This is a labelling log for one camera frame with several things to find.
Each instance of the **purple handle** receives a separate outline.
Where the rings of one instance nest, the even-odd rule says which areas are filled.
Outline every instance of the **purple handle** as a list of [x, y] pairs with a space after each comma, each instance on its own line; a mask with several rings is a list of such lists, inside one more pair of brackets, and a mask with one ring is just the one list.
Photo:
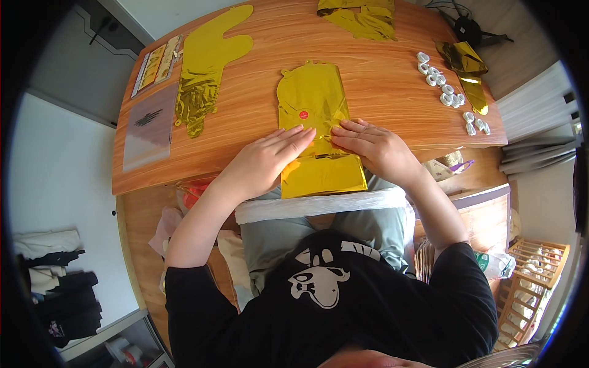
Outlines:
[[455, 172], [456, 170], [458, 170], [459, 168], [461, 168], [462, 166], [466, 166], [464, 169], [466, 170], [467, 168], [469, 168], [473, 163], [475, 162], [475, 160], [468, 160], [463, 162], [462, 164], [458, 164], [458, 165], [454, 165], [454, 166], [450, 166], [449, 169], [452, 172]]

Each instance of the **wooden table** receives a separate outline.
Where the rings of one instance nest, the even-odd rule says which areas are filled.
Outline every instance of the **wooden table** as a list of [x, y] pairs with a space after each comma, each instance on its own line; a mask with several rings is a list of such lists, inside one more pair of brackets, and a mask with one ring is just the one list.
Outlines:
[[484, 148], [507, 144], [497, 105], [489, 88], [489, 113], [484, 120], [491, 135], [466, 133], [462, 113], [439, 101], [440, 90], [430, 87], [417, 70], [415, 54], [423, 51], [440, 69], [448, 84], [460, 86], [454, 72], [444, 66], [433, 40], [456, 42], [447, 23], [434, 11], [396, 1], [395, 41], [354, 39], [352, 34], [316, 15], [317, 0], [252, 0], [253, 14], [225, 33], [252, 36], [254, 46], [243, 58], [226, 65], [216, 114], [205, 120], [204, 132], [191, 139], [186, 126], [173, 126], [170, 158], [123, 173], [123, 151], [129, 112], [134, 104], [177, 82], [181, 61], [172, 76], [131, 99], [144, 55], [171, 37], [185, 37], [226, 9], [196, 19], [163, 36], [139, 55], [131, 73], [117, 125], [112, 159], [112, 193], [195, 178], [211, 180], [246, 144], [278, 128], [276, 87], [282, 69], [294, 69], [306, 59], [325, 60], [339, 67], [352, 118], [363, 118], [397, 133], [415, 152], [442, 152], [454, 147]]

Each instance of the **black t-shirt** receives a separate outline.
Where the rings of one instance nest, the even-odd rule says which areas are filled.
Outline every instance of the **black t-shirt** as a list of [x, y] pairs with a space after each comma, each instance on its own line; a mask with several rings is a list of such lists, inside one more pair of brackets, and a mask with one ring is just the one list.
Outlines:
[[346, 346], [434, 367], [488, 354], [497, 311], [472, 248], [439, 256], [430, 284], [393, 270], [352, 236], [307, 236], [241, 314], [206, 268], [169, 267], [172, 355], [182, 367], [318, 367]]

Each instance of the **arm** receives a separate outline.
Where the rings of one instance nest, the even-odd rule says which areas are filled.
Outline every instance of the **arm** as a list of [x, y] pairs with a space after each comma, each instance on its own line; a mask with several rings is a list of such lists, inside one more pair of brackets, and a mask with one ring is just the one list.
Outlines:
[[374, 175], [403, 188], [419, 211], [437, 256], [448, 246], [468, 242], [458, 210], [398, 135], [360, 119], [342, 120], [332, 142], [356, 153]]
[[166, 268], [205, 265], [219, 229], [235, 207], [275, 188], [282, 169], [307, 148], [315, 133], [299, 125], [245, 146], [176, 228], [168, 245]]

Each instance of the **gold foil balloon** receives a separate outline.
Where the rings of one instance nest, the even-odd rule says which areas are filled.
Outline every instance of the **gold foil balloon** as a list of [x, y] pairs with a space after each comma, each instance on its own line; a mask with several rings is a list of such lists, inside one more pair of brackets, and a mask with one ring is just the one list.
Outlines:
[[278, 83], [280, 128], [316, 128], [309, 147], [282, 172], [282, 198], [366, 190], [360, 157], [333, 148], [331, 128], [349, 119], [337, 66], [328, 62], [283, 70]]
[[[356, 13], [350, 8], [360, 8]], [[393, 0], [319, 0], [317, 15], [337, 24], [355, 38], [384, 41], [395, 38]]]
[[246, 20], [253, 6], [231, 8], [194, 30], [184, 41], [184, 59], [176, 100], [176, 125], [186, 124], [188, 136], [198, 137], [204, 117], [216, 112], [225, 65], [246, 55], [254, 44], [248, 35], [223, 38], [223, 34]]
[[435, 44], [438, 52], [458, 75], [464, 94], [472, 105], [472, 110], [486, 115], [489, 112], [489, 106], [481, 84], [481, 75], [489, 71], [485, 63], [468, 42], [450, 44], [435, 41]]

